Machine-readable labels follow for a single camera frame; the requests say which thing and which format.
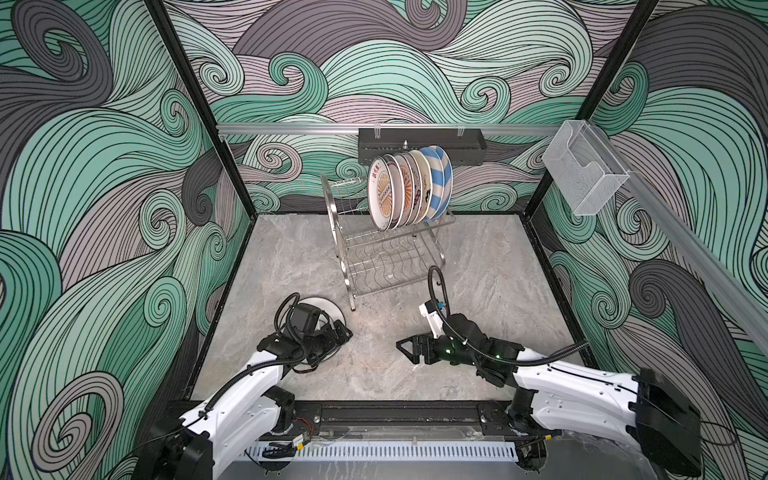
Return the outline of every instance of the swirl pattern wall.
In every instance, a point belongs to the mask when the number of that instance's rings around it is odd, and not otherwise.
[[[166,0],[219,122],[533,123],[576,115],[633,0]],[[489,138],[453,210],[521,210],[541,138]],[[319,177],[367,174],[356,139],[230,136],[262,211],[322,211]],[[348,193],[364,198],[364,190]]]
[[[660,5],[594,121],[768,310],[768,5]],[[768,475],[768,359],[643,206],[620,190],[575,217],[553,186],[534,218],[602,368],[672,379],[738,434],[704,445],[705,478]],[[708,425],[703,436],[730,442]]]
[[[125,478],[249,218],[143,0],[4,2],[0,31],[0,471]]]

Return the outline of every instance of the plate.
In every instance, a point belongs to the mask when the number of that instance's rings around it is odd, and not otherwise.
[[[406,188],[402,184],[402,173],[395,158],[388,154],[383,157],[389,170],[389,177],[392,179],[392,217],[389,219],[389,228],[395,228],[402,217],[402,200]]]
[[[419,151],[424,154],[429,162],[429,169],[432,171],[432,198],[429,199],[429,209],[427,209],[427,216],[424,217],[424,220],[433,220],[442,204],[442,187],[444,185],[442,162],[434,148],[424,147],[419,148]]]
[[[408,220],[406,220],[406,225],[410,225],[415,223],[416,219],[419,218],[419,210],[421,210],[422,206],[422,184],[424,181],[419,165],[416,163],[416,160],[413,159],[411,154],[404,151],[402,152],[402,157],[408,162],[408,166],[411,167],[411,173],[413,174],[413,206],[410,215],[408,215]]]
[[[407,223],[413,211],[413,172],[411,172],[411,167],[405,157],[401,154],[394,154],[393,157],[400,167],[400,174],[402,175],[402,215],[396,225],[396,227],[402,227]]]
[[[432,145],[432,148],[437,155],[440,156],[440,163],[442,164],[442,176],[444,178],[445,186],[442,188],[442,203],[440,208],[435,214],[435,219],[440,218],[448,209],[448,202],[451,201],[451,190],[453,190],[453,166],[451,165],[451,159],[448,158],[448,154],[442,148],[437,145]]]
[[[392,218],[392,178],[381,157],[373,160],[368,173],[368,209],[376,228],[386,230]]]
[[[419,214],[413,223],[418,223],[424,220],[429,209],[429,201],[432,199],[432,171],[429,169],[429,162],[424,154],[418,150],[411,150],[409,152],[413,160],[416,161],[416,165],[419,166],[419,173],[422,176],[422,199],[421,206],[419,207]]]

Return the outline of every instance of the wall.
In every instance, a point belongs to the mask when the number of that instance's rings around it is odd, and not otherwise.
[[[0,61],[2,477],[105,478],[183,394],[249,219],[142,0],[3,2]]]
[[[594,121],[768,308],[768,5],[671,3],[643,30]],[[705,478],[765,478],[768,360],[631,192],[596,217],[574,217],[553,186],[534,222],[601,367],[657,369],[705,420],[738,433],[735,445],[705,445]],[[713,425],[703,436],[732,440]]]
[[[166,0],[219,122],[559,124],[634,8],[565,0]],[[257,208],[325,209],[319,176],[366,175],[356,138],[230,137]],[[492,137],[454,210],[522,210],[547,140]],[[363,190],[350,191],[364,198]]]

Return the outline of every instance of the dish rack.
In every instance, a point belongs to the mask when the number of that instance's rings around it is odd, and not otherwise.
[[[352,311],[359,296],[419,282],[431,265],[445,266],[437,236],[440,227],[456,222],[450,210],[437,220],[380,231],[366,200],[349,197],[350,192],[366,191],[368,179],[329,182],[321,175],[320,181]]]

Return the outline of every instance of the blue and white striped plate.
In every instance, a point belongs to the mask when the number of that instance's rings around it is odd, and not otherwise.
[[[427,162],[429,162],[429,170],[432,171],[432,199],[429,201],[429,209],[427,210],[427,216],[424,217],[424,221],[432,220],[435,218],[438,210],[442,206],[442,190],[445,186],[445,178],[442,174],[442,162],[440,161],[440,155],[434,148],[424,147],[419,148],[419,151],[424,154]]]
[[[440,208],[437,210],[435,216],[432,217],[433,220],[437,220],[448,209],[448,202],[451,200],[451,190],[453,190],[453,167],[451,166],[451,159],[448,158],[448,154],[445,152],[445,150],[438,147],[437,145],[432,145],[430,148],[434,149],[435,152],[437,152],[437,155],[440,156],[444,183],[442,188],[442,202],[440,204]]]

